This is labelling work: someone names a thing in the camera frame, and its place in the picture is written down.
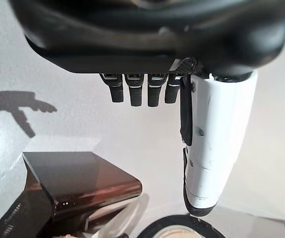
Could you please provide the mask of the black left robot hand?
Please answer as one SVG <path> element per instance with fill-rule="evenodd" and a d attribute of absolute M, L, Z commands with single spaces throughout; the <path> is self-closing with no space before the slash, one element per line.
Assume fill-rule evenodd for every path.
<path fill-rule="evenodd" d="M 258 68 L 285 45 L 285 0 L 12 0 L 29 46 L 73 73 L 97 73 L 113 102 L 180 101 L 183 197 L 196 217 L 216 206 L 236 162 Z"/>

